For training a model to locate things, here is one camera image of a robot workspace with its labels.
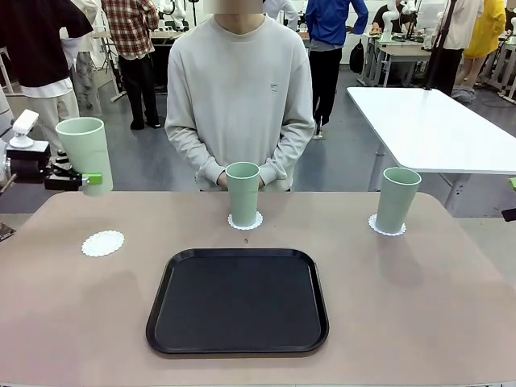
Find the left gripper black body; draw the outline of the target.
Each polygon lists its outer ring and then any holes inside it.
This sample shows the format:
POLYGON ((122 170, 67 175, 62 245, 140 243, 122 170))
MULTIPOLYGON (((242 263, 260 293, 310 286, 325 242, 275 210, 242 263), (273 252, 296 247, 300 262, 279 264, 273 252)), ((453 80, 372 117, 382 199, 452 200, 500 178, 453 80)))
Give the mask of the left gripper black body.
POLYGON ((6 177, 15 182, 43 182, 51 157, 48 144, 33 144, 29 148, 6 148, 6 177))

